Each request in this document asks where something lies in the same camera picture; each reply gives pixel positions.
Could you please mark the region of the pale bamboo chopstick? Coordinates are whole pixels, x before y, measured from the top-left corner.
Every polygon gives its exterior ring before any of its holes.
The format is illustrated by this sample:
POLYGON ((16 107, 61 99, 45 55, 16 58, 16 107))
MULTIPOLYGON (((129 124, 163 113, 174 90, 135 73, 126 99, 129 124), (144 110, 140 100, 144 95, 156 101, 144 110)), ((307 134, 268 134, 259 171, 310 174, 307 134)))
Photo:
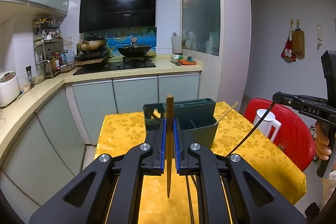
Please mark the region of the pale bamboo chopstick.
POLYGON ((155 117, 157 117, 158 119, 161 118, 161 113, 158 111, 158 109, 154 109, 154 111, 153 111, 153 115, 154 115, 155 117))

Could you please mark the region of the red plastic chair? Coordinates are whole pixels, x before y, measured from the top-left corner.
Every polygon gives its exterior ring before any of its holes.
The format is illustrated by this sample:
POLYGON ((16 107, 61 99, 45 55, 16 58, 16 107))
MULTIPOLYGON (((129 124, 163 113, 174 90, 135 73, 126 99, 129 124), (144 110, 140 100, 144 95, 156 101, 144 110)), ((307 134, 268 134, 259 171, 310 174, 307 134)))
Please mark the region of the red plastic chair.
POLYGON ((289 108, 275 104, 271 110, 281 122, 272 142, 301 170, 307 169, 315 156, 314 139, 302 119, 289 108))

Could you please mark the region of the yellow floral tablecloth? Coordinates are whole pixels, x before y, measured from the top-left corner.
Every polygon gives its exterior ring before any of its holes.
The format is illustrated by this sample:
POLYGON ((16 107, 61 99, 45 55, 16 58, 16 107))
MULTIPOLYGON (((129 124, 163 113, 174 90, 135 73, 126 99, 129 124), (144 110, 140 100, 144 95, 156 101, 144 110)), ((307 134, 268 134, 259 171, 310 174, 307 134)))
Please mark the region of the yellow floral tablecloth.
MULTIPOLYGON (((225 102, 215 106, 215 118, 229 109, 225 102)), ((227 155, 252 129, 253 125, 241 114, 232 110, 219 122, 211 151, 227 155)), ((145 120, 140 112, 111 114, 102 123, 96 157, 107 153, 113 157, 127 153, 145 141, 145 120)), ((303 172, 275 144, 259 130, 235 151, 277 189, 292 205, 306 193, 303 172)), ((198 223, 197 191, 189 178, 193 214, 198 223)), ((171 176, 170 197, 166 194, 166 177, 145 176, 143 180, 139 223, 190 223, 186 178, 175 170, 171 176)))

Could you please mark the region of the black range hood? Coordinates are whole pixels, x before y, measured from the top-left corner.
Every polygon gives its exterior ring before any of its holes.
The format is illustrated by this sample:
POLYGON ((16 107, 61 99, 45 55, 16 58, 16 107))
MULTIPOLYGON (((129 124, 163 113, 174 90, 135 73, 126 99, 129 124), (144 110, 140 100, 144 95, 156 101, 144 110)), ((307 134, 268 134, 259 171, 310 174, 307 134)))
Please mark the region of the black range hood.
POLYGON ((156 0, 80 0, 79 32, 154 27, 156 0))

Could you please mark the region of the dark thin chopstick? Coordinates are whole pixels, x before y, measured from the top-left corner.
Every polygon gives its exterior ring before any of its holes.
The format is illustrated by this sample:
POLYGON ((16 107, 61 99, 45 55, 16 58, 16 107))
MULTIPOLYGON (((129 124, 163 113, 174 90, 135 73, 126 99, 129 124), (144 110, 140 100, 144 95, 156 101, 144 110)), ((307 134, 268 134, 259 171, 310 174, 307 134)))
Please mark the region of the dark thin chopstick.
POLYGON ((188 203, 189 203, 190 223, 194 224, 193 205, 192 205, 192 199, 191 199, 189 179, 187 176, 186 176, 186 188, 187 188, 187 196, 188 196, 188 203))

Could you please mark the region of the white rice cooker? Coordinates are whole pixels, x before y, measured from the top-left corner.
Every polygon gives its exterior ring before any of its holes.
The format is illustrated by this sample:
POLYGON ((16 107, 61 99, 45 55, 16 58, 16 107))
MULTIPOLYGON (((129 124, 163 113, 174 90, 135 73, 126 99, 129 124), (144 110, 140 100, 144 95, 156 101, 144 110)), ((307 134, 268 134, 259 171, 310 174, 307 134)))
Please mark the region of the white rice cooker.
POLYGON ((20 94, 19 82, 15 71, 1 73, 0 101, 1 107, 6 107, 20 94))

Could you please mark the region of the white plastic jug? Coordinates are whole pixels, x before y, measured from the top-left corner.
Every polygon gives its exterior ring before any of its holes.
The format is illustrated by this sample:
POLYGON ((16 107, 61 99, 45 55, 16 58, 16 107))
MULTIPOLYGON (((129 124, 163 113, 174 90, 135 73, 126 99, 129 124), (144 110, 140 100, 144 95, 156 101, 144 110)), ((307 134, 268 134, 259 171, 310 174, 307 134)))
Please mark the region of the white plastic jug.
POLYGON ((173 54, 175 55, 182 54, 182 37, 177 35, 175 32, 173 33, 171 37, 171 47, 172 47, 173 54))

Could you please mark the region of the white wall intercom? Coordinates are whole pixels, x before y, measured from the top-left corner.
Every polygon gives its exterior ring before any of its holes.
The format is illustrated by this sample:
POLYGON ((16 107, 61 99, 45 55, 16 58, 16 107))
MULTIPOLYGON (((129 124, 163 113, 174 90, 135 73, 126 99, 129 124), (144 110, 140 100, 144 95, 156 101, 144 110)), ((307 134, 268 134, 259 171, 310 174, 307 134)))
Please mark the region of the white wall intercom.
POLYGON ((322 41, 323 41, 322 25, 318 23, 317 24, 317 49, 318 50, 322 46, 322 41))

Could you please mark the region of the black gas stove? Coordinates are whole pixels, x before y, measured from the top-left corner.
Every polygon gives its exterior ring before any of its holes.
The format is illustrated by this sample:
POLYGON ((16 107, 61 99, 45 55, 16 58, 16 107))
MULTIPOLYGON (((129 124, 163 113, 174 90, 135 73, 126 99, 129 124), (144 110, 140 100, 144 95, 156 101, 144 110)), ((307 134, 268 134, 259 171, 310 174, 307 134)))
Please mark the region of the black gas stove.
POLYGON ((125 69, 140 69, 140 68, 155 68, 155 64, 151 59, 147 57, 127 58, 123 57, 122 60, 102 63, 96 63, 91 65, 84 65, 75 75, 83 75, 88 73, 98 73, 107 71, 120 71, 125 69))

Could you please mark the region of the pepper grinder bottle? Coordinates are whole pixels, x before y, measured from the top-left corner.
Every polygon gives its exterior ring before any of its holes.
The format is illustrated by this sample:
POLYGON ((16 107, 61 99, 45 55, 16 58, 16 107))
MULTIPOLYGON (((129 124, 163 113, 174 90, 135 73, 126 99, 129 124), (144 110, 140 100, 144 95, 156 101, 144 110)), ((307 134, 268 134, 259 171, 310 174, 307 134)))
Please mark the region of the pepper grinder bottle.
POLYGON ((31 66, 26 67, 26 73, 27 73, 27 79, 28 79, 29 84, 30 84, 30 88, 32 89, 35 86, 35 84, 34 84, 34 81, 33 81, 31 66))

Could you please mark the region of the frosted glass window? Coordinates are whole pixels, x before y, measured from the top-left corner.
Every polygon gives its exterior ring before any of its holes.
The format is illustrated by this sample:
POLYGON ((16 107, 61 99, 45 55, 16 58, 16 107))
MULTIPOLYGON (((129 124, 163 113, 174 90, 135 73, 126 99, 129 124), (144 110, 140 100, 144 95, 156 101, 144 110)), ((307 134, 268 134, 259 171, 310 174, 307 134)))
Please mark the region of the frosted glass window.
POLYGON ((182 45, 219 56, 221 0, 182 0, 182 45))

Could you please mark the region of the light short bamboo chopstick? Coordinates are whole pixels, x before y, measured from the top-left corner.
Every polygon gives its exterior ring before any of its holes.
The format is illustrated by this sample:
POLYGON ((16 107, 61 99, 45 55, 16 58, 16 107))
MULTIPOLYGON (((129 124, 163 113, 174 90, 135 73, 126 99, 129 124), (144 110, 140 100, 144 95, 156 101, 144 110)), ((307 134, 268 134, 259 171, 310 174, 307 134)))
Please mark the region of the light short bamboo chopstick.
POLYGON ((223 120, 237 105, 238 101, 236 101, 229 109, 217 120, 216 124, 218 124, 221 120, 223 120))

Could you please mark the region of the metal spice rack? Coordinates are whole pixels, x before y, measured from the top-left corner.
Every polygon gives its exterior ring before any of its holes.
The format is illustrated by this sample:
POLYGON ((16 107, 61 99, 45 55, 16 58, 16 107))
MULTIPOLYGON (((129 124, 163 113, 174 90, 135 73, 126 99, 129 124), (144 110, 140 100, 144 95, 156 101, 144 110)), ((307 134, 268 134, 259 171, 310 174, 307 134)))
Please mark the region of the metal spice rack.
POLYGON ((60 53, 64 50, 60 22, 55 18, 34 19, 33 46, 37 69, 42 70, 48 79, 57 76, 60 73, 60 53))

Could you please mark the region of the dark wooden chopstick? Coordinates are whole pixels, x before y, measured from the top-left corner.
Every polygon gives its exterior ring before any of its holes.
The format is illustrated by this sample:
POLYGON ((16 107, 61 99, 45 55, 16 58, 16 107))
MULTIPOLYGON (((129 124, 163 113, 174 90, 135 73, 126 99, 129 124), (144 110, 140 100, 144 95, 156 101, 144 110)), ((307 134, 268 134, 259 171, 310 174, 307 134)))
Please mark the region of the dark wooden chopstick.
POLYGON ((170 197, 171 191, 171 166, 173 159, 173 119, 174 119, 174 96, 166 96, 166 160, 167 160, 167 197, 170 197))

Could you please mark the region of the dark green utensil holder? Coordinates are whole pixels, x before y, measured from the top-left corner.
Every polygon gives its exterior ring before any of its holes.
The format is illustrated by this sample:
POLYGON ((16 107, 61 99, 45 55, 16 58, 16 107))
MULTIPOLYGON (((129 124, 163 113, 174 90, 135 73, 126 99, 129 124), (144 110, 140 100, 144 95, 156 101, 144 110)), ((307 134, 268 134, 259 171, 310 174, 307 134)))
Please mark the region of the dark green utensil holder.
MULTIPOLYGON (((216 102, 210 98, 179 101, 174 103, 174 117, 179 119, 183 131, 193 133, 197 143, 211 148, 219 124, 214 117, 216 102)), ((161 117, 165 116, 166 104, 154 103, 143 106, 146 132, 159 129, 161 118, 153 115, 158 109, 161 117)))

